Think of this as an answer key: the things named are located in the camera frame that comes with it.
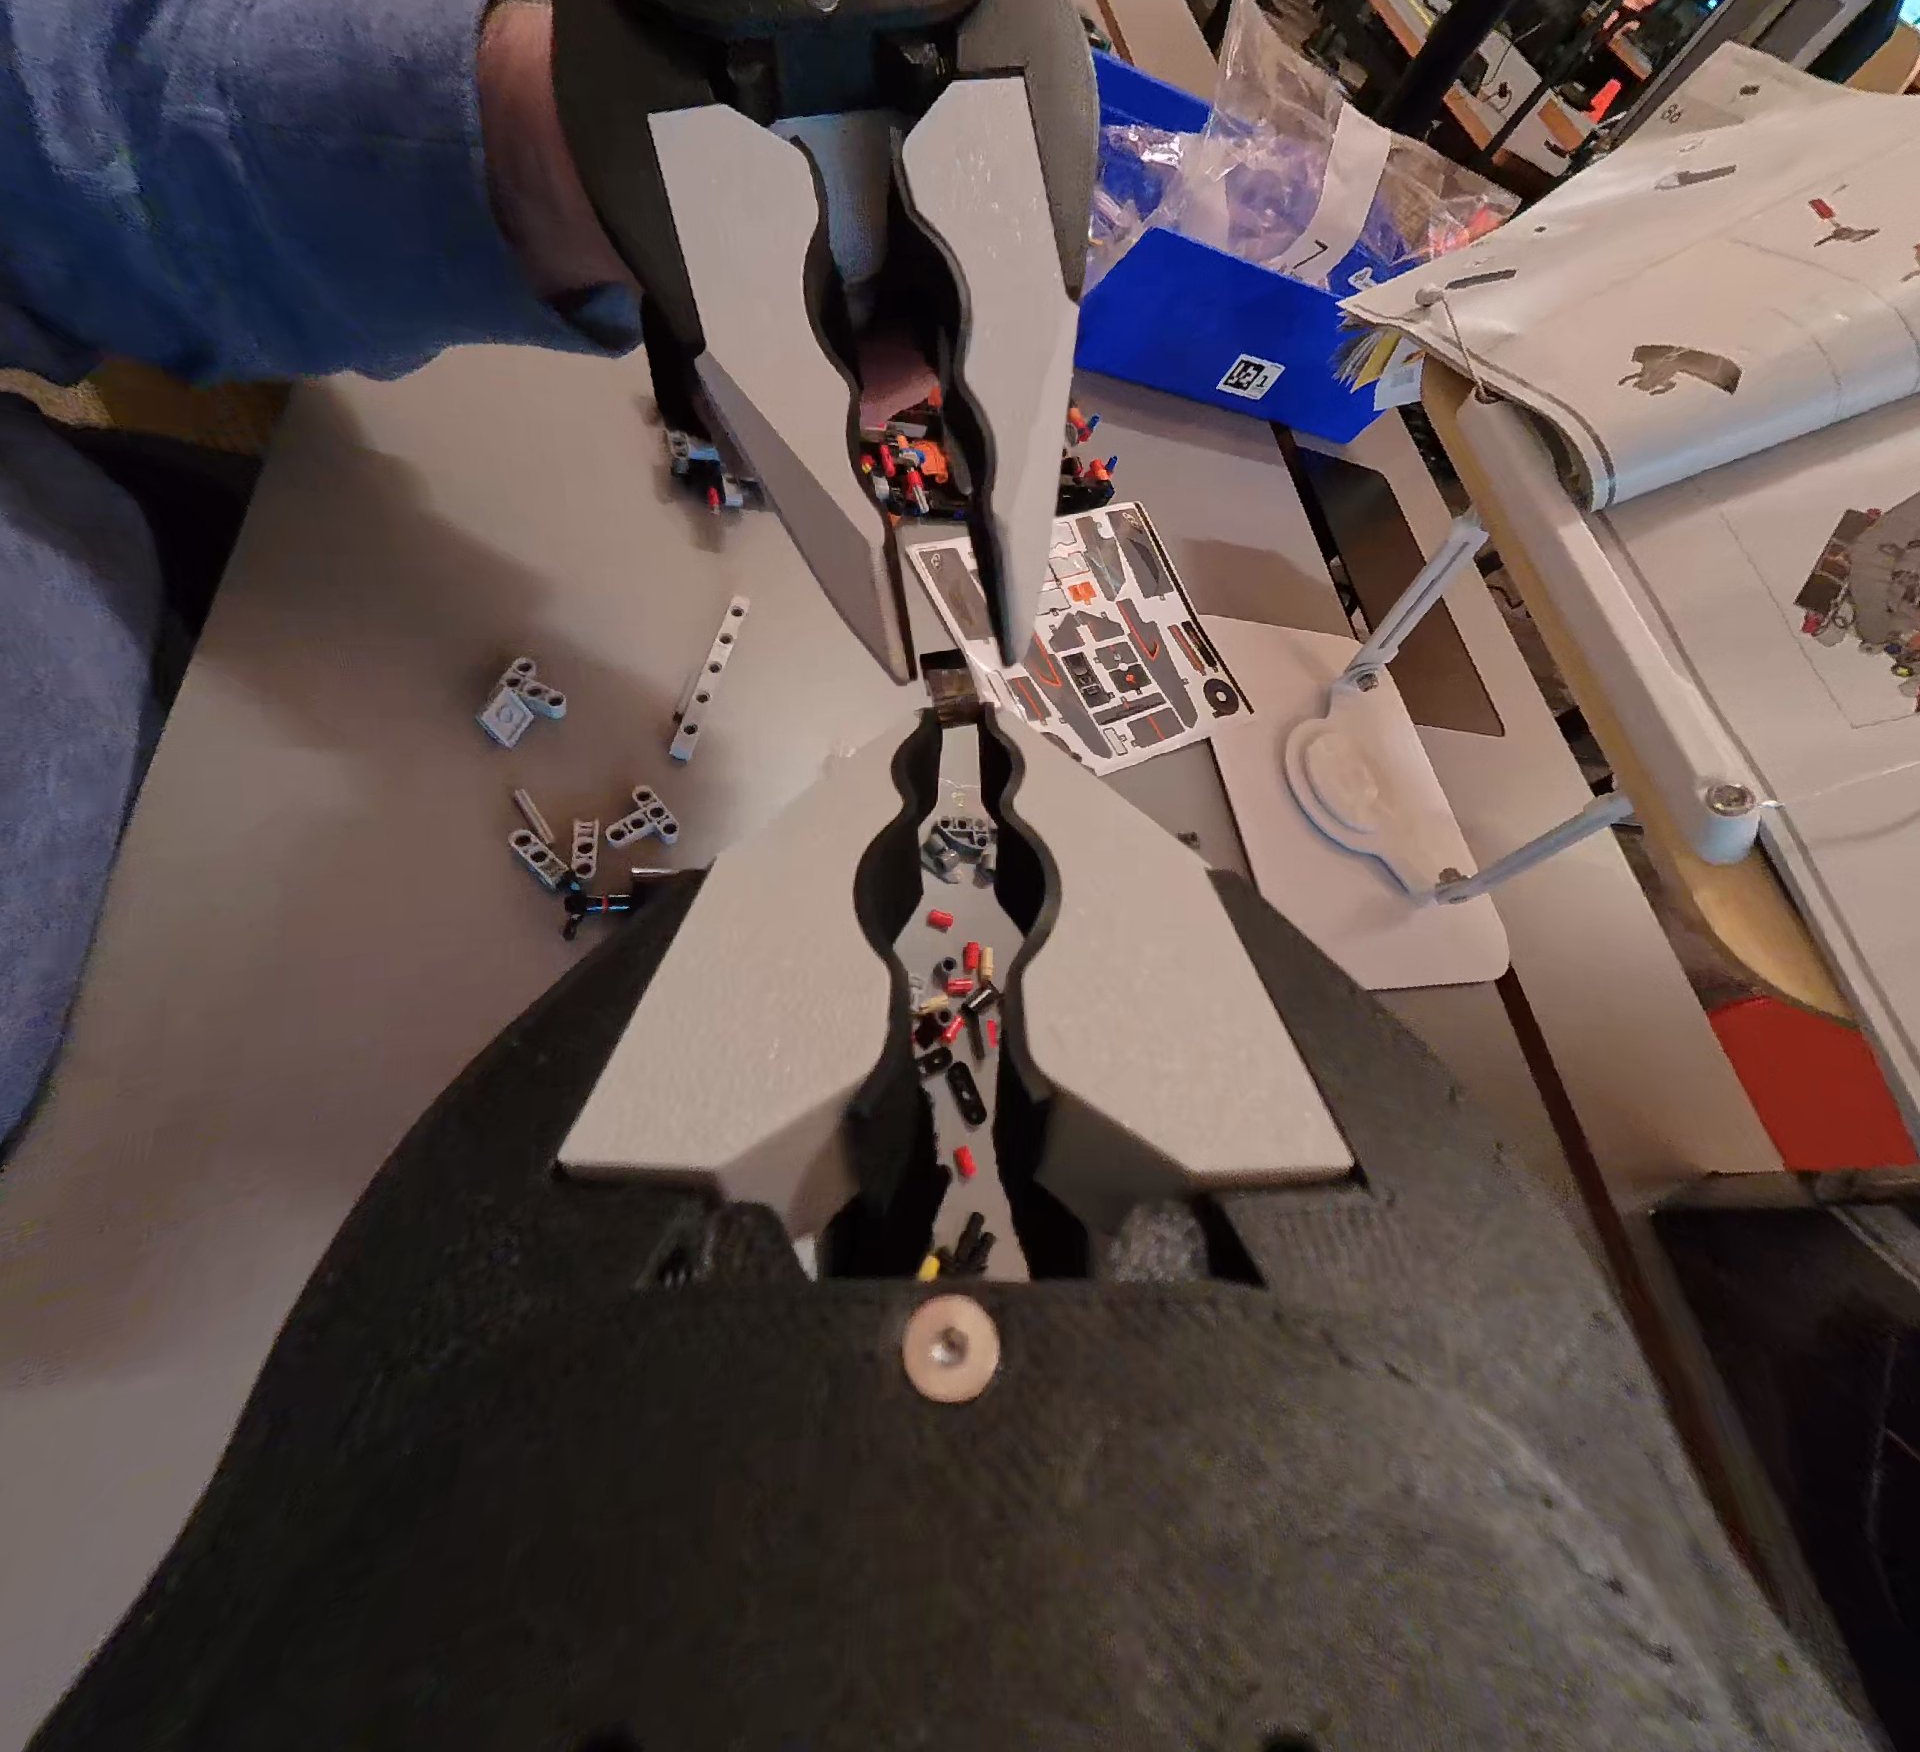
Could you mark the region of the small grey lego subassembly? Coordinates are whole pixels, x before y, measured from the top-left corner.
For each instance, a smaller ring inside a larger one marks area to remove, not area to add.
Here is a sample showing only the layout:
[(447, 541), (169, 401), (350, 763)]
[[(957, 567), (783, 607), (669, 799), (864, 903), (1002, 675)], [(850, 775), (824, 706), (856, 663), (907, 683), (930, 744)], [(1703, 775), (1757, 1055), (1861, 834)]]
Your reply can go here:
[(710, 515), (766, 513), (767, 496), (755, 474), (735, 468), (721, 445), (701, 430), (664, 430), (669, 469)]

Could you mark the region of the white straight lego beam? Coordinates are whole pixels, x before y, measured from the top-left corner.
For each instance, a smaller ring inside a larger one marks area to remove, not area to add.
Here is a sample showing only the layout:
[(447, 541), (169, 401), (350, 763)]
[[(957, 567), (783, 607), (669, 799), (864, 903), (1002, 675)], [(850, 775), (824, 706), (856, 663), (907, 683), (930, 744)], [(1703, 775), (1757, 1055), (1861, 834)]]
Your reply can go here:
[(707, 655), (697, 661), (673, 708), (673, 728), (669, 730), (667, 754), (670, 762), (686, 763), (693, 759), (701, 730), (707, 728), (707, 720), (713, 708), (713, 696), (717, 692), (721, 679), (728, 673), (728, 663), (737, 650), (737, 641), (747, 628), (749, 614), (751, 600), (747, 595), (731, 595), (728, 608), (717, 621)]

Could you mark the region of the partly built lego car model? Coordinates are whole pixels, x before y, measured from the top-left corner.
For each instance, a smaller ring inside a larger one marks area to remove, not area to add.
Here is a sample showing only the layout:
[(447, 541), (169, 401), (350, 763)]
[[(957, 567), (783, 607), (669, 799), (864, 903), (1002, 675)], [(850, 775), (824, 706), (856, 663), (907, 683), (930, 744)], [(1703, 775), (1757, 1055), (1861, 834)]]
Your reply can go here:
[[(1113, 501), (1117, 458), (1093, 447), (1099, 422), (1099, 414), (1069, 403), (1055, 515), (1081, 515)], [(862, 426), (859, 434), (862, 478), (887, 515), (901, 522), (968, 522), (973, 487), (957, 461), (939, 387), (887, 421)]]

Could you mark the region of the clear plastic bags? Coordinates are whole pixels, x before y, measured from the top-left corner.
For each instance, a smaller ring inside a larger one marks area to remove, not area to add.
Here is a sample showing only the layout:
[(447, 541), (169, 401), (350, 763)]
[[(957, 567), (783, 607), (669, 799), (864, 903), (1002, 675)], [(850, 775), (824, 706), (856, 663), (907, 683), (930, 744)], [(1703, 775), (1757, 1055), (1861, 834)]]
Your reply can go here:
[(1233, 0), (1215, 97), (1188, 97), (1097, 58), (1099, 177), (1090, 282), (1150, 228), (1350, 296), (1442, 259), (1520, 206), (1450, 158), (1382, 128), (1342, 81)]

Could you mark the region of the blue bin with tag label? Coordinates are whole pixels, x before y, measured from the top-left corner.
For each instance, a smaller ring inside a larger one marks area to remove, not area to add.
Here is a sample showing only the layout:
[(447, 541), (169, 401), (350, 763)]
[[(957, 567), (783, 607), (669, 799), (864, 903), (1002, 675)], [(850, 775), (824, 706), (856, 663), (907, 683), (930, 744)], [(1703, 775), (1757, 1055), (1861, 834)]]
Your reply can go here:
[(1417, 342), (1348, 321), (1348, 298), (1150, 228), (1102, 279), (1088, 279), (1075, 361), (1348, 442), (1424, 387)]

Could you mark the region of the lego sticker sheet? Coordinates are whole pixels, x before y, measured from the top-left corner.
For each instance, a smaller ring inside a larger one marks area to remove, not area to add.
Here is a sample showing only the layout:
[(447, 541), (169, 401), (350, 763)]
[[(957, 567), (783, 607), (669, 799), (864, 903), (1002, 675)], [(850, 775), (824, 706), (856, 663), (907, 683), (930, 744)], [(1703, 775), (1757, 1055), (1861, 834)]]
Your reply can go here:
[(980, 703), (1097, 775), (1254, 716), (1139, 501), (1055, 522), (1036, 626), (1017, 661), (1001, 655), (966, 535), (916, 541), (909, 562), (968, 661)]

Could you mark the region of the lego instruction booklet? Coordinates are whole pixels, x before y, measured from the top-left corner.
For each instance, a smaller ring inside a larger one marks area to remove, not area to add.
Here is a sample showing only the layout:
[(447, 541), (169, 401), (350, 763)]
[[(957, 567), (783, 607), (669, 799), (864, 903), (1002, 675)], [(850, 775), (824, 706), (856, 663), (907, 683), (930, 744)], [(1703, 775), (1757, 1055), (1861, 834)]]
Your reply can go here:
[(1916, 99), (1728, 44), (1480, 241), (1348, 298), (1675, 861), (1791, 889), (1916, 1112)]

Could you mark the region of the cluster of white lego beams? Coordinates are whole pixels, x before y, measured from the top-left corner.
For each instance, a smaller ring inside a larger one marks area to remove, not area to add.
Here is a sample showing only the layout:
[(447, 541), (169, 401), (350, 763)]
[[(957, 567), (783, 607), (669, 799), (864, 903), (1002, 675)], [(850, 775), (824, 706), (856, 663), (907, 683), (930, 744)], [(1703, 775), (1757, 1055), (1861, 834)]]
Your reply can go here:
[(507, 831), (507, 850), (548, 893), (589, 896), (603, 858), (647, 841), (670, 848), (683, 829), (679, 813), (647, 782), (639, 782), (609, 820), (601, 815), (554, 820), (522, 784), (509, 789), (509, 804), (515, 822)]

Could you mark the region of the red plastic object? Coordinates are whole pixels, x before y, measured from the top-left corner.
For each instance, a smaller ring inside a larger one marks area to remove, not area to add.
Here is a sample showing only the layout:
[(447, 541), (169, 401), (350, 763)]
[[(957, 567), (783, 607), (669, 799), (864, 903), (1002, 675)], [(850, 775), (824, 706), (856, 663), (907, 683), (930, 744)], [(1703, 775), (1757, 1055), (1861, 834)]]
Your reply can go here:
[(1791, 1171), (1906, 1164), (1906, 1127), (1867, 1040), (1770, 997), (1708, 1014), (1767, 1138)]

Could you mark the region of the person's left hand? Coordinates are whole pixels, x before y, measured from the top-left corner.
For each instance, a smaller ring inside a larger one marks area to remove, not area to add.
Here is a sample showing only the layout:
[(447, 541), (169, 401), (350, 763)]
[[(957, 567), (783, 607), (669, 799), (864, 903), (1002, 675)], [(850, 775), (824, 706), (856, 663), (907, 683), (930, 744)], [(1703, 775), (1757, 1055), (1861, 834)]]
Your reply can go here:
[(589, 199), (554, 88), (550, 0), (491, 0), (476, 88), (494, 220), (544, 300), (639, 279)]

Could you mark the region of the light grey plate with beams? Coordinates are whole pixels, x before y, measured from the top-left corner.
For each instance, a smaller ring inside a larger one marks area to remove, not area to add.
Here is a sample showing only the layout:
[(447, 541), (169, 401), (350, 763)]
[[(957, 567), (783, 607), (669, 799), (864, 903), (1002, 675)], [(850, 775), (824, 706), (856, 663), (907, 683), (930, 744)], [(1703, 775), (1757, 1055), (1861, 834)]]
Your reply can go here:
[(536, 721), (561, 721), (566, 715), (566, 692), (542, 676), (531, 653), (522, 653), (507, 663), (476, 721), (497, 744), (514, 750)]

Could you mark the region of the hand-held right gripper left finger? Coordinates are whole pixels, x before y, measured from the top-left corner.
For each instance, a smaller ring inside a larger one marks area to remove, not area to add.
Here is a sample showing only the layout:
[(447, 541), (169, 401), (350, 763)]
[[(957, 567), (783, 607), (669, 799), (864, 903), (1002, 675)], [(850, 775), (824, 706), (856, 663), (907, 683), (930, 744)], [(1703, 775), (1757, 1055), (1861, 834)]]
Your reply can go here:
[(939, 766), (920, 710), (715, 858), (561, 1142), (567, 1180), (766, 1205), (834, 1277), (913, 1277), (942, 1165), (899, 937)]

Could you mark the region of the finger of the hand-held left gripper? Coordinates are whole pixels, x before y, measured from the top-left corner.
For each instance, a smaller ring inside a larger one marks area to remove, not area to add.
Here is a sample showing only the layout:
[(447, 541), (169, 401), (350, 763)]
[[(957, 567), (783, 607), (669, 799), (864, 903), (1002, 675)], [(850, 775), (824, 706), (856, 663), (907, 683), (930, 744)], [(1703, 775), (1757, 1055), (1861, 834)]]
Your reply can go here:
[(1006, 663), (1036, 628), (1060, 490), (1077, 307), (1017, 78), (957, 80), (904, 137), (899, 188), (956, 286), (956, 416), (975, 448), (975, 557)]
[(707, 406), (851, 634), (916, 676), (894, 529), (856, 468), (859, 400), (821, 326), (834, 273), (821, 173), (728, 105), (649, 117), (703, 345)]

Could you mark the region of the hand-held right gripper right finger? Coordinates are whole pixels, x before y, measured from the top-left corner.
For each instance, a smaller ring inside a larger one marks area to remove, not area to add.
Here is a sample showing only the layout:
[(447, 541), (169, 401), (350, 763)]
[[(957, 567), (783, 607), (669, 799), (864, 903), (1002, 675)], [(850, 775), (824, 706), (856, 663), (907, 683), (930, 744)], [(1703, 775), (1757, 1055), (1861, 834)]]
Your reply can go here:
[(1355, 1157), (1204, 858), (984, 712), (1001, 970), (995, 1161), (1026, 1272), (1086, 1277), (1146, 1204), (1335, 1185)]

